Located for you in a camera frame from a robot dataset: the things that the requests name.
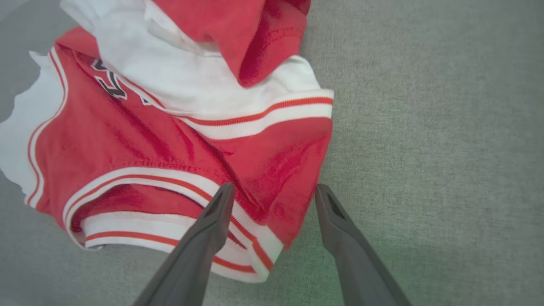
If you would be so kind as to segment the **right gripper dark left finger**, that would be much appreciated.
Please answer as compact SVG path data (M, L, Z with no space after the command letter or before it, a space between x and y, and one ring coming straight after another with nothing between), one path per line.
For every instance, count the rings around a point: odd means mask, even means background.
M235 188L225 183L180 239L134 302L135 306L201 306L211 265L225 246Z

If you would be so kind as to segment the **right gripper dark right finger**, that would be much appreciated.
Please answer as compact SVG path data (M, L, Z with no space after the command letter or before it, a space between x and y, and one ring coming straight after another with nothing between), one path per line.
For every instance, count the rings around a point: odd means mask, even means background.
M334 258L346 306L410 306L411 302L326 184L314 193L321 239Z

